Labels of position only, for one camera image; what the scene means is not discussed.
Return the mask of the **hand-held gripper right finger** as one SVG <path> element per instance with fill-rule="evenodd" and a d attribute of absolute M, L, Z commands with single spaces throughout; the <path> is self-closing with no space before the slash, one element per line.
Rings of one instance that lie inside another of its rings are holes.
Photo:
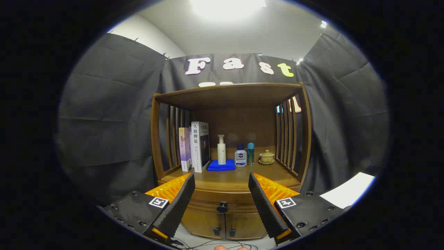
<path fill-rule="evenodd" d="M 312 191 L 296 192 L 254 172 L 249 174 L 248 187 L 263 226 L 277 245 L 318 231 L 350 209 Z"/>

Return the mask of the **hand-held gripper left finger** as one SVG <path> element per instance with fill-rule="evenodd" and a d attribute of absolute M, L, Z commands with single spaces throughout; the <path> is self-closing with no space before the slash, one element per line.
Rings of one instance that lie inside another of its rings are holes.
<path fill-rule="evenodd" d="M 150 191 L 132 191 L 99 209 L 122 226 L 161 243 L 171 243 L 195 191 L 187 173 Z"/>

